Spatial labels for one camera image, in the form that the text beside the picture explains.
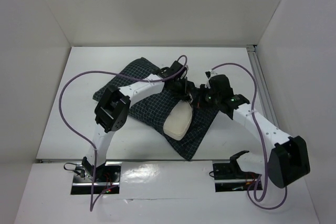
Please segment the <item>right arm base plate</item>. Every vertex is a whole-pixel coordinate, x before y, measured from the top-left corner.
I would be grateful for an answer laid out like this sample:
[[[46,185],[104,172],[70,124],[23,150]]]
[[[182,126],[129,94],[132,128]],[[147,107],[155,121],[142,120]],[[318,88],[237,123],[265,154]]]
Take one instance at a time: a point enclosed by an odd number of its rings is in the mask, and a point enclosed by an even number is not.
[[[253,172],[243,172],[232,162],[213,163],[209,175],[214,179],[216,193],[246,191],[259,177],[259,174]]]

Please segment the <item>dark grid-pattern pillowcase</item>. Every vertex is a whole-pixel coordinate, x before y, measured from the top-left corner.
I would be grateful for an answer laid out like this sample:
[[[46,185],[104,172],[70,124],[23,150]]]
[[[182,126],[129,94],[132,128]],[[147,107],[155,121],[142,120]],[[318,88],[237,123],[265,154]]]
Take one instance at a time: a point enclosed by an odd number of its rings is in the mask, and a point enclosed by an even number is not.
[[[148,61],[146,58],[138,58],[130,62],[120,74],[144,79],[151,73],[155,73],[159,67]],[[93,99],[97,102],[101,99],[104,91],[108,87],[123,87],[135,83],[130,79],[120,76],[111,79],[105,86],[93,94]],[[177,141],[166,135],[163,130],[164,122],[179,102],[174,98],[170,91],[152,95],[132,106],[129,109],[129,116],[152,127],[165,137],[172,148],[185,160],[191,161],[203,138],[205,137],[212,122],[216,118],[219,109],[216,108],[197,108],[193,107],[192,121],[186,135]]]

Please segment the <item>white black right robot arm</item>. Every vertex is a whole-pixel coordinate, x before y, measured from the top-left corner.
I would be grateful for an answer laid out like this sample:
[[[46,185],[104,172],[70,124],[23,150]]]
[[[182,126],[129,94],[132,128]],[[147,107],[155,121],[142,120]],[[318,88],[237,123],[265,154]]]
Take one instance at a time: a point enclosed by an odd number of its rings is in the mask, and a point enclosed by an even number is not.
[[[264,141],[267,155],[265,176],[278,188],[285,188],[310,173],[306,141],[277,128],[252,108],[243,95],[233,94],[232,89],[216,92],[202,85],[198,105],[218,108],[255,138]]]

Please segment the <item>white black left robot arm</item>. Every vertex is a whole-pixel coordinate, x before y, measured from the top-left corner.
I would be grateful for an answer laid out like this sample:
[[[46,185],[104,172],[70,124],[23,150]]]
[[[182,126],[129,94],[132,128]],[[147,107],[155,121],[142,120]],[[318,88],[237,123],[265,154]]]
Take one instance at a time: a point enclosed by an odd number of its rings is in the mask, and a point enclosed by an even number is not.
[[[123,87],[106,88],[95,108],[95,122],[92,143],[82,160],[85,176],[91,181],[99,181],[103,177],[107,161],[107,151],[116,131],[126,123],[129,109],[136,103],[164,90],[175,92],[175,95],[187,94],[187,77],[163,79],[150,74],[143,80]]]

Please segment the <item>cream pillow with bear print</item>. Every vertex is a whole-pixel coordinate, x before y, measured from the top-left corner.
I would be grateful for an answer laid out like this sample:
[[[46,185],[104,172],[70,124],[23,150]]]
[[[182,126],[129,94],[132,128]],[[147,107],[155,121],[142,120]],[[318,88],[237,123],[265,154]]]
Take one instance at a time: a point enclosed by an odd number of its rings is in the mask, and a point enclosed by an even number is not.
[[[192,118],[192,106],[186,101],[179,101],[163,124],[164,134],[176,141],[180,141],[186,135]]]

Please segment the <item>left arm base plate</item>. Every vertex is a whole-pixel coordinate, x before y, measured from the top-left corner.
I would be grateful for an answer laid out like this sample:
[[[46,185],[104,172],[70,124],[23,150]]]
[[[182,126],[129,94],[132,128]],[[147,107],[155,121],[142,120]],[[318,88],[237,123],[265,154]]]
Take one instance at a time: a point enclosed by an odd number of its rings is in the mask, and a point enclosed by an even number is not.
[[[64,169],[74,173],[71,185],[71,195],[90,195],[91,176],[79,163],[66,163]],[[97,172],[94,181],[93,194],[119,194],[121,163],[107,162],[105,168]]]

